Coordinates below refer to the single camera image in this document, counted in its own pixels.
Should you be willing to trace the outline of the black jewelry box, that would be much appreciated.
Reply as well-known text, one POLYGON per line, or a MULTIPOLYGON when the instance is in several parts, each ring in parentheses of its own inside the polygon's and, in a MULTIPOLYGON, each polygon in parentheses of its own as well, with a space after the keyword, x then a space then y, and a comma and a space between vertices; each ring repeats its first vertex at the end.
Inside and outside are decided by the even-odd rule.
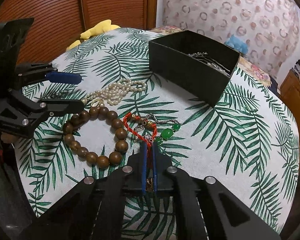
POLYGON ((149 68, 200 100, 215 106, 239 63, 234 49, 185 30, 148 42, 149 68))

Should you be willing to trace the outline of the wooden louvered wardrobe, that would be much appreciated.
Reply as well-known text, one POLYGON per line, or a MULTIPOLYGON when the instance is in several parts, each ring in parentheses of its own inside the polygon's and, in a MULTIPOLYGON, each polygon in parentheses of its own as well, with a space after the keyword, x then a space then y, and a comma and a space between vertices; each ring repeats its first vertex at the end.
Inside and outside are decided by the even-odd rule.
POLYGON ((121 27, 155 26, 157 0, 0 0, 0 23, 19 18, 34 22, 18 62, 49 62, 80 34, 103 20, 121 27))

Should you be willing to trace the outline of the palm leaf print cloth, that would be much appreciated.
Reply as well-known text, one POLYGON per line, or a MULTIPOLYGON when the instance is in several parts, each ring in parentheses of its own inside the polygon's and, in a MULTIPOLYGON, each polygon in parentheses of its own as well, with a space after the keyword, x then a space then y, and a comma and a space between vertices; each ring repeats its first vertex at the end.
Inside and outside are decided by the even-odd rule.
MULTIPOLYGON (((23 89, 39 99, 90 99, 104 87, 130 81, 141 92, 126 92, 118 105, 107 105, 122 120, 130 112, 154 115, 156 139, 173 166, 190 176, 216 177, 272 229, 287 220, 299 174, 299 133, 288 107, 238 66, 215 107, 149 70, 150 31, 123 28, 84 42, 52 61, 59 71, 80 74, 79 85, 42 82, 23 89)), ((111 174, 72 153, 63 139, 71 115, 50 117, 32 139, 15 144, 17 165, 34 217, 43 215, 86 176, 111 174)), ((89 121, 74 137, 81 146, 108 157, 115 135, 104 120, 89 121)), ((169 198, 127 198, 123 236, 130 239, 175 239, 169 198)))

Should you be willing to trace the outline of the yellow plush toy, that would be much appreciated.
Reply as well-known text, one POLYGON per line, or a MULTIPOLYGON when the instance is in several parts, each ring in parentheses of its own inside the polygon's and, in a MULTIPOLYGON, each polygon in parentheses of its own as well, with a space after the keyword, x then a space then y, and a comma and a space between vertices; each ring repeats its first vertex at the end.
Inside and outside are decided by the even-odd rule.
POLYGON ((80 45, 83 41, 87 41, 88 39, 107 33, 111 30, 115 30, 115 29, 119 29, 120 26, 112 24, 111 20, 104 20, 99 22, 97 25, 95 25, 94 27, 86 30, 85 32, 81 33, 79 39, 77 39, 75 42, 73 42, 72 44, 70 44, 70 46, 68 46, 66 48, 66 51, 69 51, 70 49, 80 45))

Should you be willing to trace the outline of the blue plush toy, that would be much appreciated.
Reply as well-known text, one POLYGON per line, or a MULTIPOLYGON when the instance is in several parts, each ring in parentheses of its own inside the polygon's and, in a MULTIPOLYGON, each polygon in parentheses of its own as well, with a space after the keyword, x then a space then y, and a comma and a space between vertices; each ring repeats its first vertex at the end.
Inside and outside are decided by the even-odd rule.
POLYGON ((224 44, 245 55, 248 53, 248 45, 234 35, 231 35, 224 44))

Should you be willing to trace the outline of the patterned sheer curtain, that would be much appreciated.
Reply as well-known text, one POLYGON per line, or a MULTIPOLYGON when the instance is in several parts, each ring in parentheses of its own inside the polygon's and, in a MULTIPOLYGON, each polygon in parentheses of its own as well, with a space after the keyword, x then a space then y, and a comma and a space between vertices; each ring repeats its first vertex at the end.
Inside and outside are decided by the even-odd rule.
POLYGON ((300 33, 293 0, 164 0, 163 23, 221 43, 235 36, 247 45, 246 58, 273 78, 300 33))

